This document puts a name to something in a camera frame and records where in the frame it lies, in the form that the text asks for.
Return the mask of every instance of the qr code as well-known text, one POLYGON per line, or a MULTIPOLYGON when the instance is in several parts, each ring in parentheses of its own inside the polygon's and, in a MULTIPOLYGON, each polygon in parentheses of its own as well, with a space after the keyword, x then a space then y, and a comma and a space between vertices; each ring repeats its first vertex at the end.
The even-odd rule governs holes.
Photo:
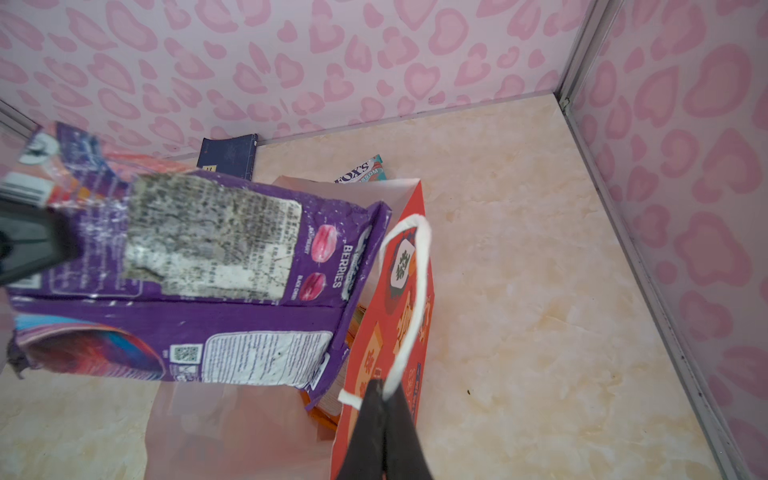
POLYGON ((202 343, 186 343, 170 346, 170 361, 172 363, 198 364, 203 357, 202 343))

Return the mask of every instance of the white cord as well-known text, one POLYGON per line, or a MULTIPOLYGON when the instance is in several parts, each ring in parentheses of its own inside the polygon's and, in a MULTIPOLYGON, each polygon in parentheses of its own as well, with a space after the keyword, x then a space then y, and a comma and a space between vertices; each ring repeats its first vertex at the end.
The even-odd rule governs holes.
MULTIPOLYGON (((390 230, 386 237, 384 237, 381 248, 379 248, 379 266, 383 268, 384 253, 386 252, 389 242, 402 232, 412 228, 416 228, 416 298, 413 304, 413 314, 411 323, 408 326, 408 331, 406 332, 406 336, 403 337, 400 350, 397 352, 395 361, 392 362, 392 368, 389 369, 389 374, 384 381, 384 387, 382 389, 382 397, 384 401, 389 400, 402 381, 402 375, 406 371, 411 351, 419 336, 419 329, 422 327, 424 309, 427 301, 427 269, 429 267, 429 245, 432 243, 432 228, 429 226, 429 222, 423 215, 411 215, 401 220, 392 228, 392 230, 390 230)), ((339 402, 360 410, 362 398, 349 393, 346 390, 342 390, 339 392, 339 402)))

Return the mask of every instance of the tile surface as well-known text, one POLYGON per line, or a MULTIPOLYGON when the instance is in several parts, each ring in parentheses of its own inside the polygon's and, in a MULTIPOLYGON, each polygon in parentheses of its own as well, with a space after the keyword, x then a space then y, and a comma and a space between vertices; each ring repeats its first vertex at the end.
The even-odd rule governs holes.
MULTIPOLYGON (((332 180, 374 154, 424 180, 434 228, 435 478, 719 477, 552 96, 267 145, 254 177, 332 180)), ((4 372, 0 476, 140 478, 156 388, 4 372)))

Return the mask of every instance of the dark blue book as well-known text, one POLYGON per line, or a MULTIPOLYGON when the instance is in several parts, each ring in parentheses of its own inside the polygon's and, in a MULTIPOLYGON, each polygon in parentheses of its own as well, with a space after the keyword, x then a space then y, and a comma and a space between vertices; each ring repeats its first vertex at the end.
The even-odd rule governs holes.
POLYGON ((250 180, 256 163, 256 134, 226 140, 203 139, 197 168, 250 180))

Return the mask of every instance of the pink wall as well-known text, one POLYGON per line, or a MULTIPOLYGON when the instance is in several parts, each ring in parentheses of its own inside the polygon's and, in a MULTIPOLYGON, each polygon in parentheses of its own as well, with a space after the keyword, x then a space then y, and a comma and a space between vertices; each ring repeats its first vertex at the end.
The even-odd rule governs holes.
POLYGON ((755 478, 768 478, 768 2, 627 0, 574 102, 755 478))
POLYGON ((590 0, 0 0, 0 98, 143 152, 551 91, 590 0))

